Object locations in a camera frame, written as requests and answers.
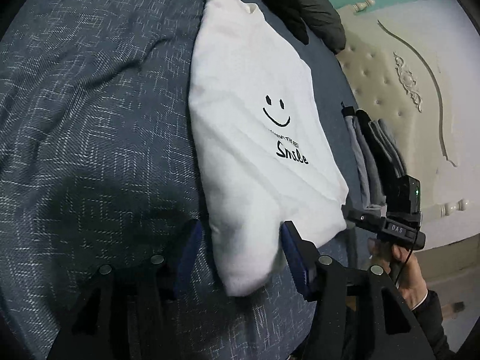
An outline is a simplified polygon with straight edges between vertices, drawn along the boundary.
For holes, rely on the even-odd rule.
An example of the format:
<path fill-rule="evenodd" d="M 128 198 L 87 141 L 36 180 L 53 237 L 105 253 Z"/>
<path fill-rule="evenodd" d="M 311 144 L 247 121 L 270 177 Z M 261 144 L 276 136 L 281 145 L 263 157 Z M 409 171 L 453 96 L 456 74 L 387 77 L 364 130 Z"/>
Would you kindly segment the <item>dark sleeve right forearm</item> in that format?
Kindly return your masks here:
<path fill-rule="evenodd" d="M 456 353 L 450 350 L 448 338 L 442 323 L 443 316 L 439 297 L 435 291 L 429 290 L 426 298 L 412 310 L 436 359 L 454 359 Z"/>

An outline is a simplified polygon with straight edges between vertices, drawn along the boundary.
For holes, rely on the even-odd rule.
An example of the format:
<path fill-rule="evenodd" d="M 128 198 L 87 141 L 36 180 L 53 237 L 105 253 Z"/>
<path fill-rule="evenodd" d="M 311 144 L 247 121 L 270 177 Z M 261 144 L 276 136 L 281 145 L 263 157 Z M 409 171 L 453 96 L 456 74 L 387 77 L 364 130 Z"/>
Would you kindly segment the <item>person's right hand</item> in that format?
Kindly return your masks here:
<path fill-rule="evenodd" d="M 381 266 L 386 273 L 391 272 L 393 262 L 400 264 L 401 272 L 394 275 L 394 282 L 411 310 L 426 298 L 427 284 L 413 253 L 396 244 L 383 243 L 373 238 L 368 239 L 368 252 L 371 264 Z"/>

